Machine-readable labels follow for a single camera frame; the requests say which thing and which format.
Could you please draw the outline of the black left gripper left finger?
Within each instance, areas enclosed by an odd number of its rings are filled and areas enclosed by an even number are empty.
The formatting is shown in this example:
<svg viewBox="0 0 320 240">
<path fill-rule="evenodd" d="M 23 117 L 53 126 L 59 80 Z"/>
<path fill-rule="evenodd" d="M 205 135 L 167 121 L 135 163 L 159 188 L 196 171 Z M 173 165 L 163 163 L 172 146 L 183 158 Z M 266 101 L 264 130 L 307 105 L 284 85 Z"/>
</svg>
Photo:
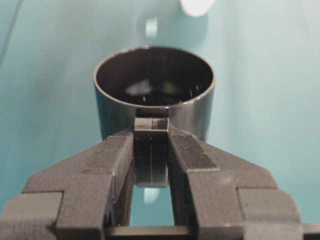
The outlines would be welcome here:
<svg viewBox="0 0 320 240">
<path fill-rule="evenodd" d="M 128 226 L 134 135 L 129 128 L 33 174 L 0 217 L 3 240 L 102 240 Z"/>
</svg>

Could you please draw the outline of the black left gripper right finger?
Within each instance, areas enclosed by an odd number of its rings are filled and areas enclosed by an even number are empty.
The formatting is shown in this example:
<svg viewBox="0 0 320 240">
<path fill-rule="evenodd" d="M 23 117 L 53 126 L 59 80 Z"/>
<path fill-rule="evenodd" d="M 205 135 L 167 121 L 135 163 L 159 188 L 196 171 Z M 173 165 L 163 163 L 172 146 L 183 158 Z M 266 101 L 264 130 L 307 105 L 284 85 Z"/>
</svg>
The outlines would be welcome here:
<svg viewBox="0 0 320 240">
<path fill-rule="evenodd" d="M 198 240 L 301 240 L 292 196 L 270 172 L 175 127 L 168 131 L 174 223 Z"/>
</svg>

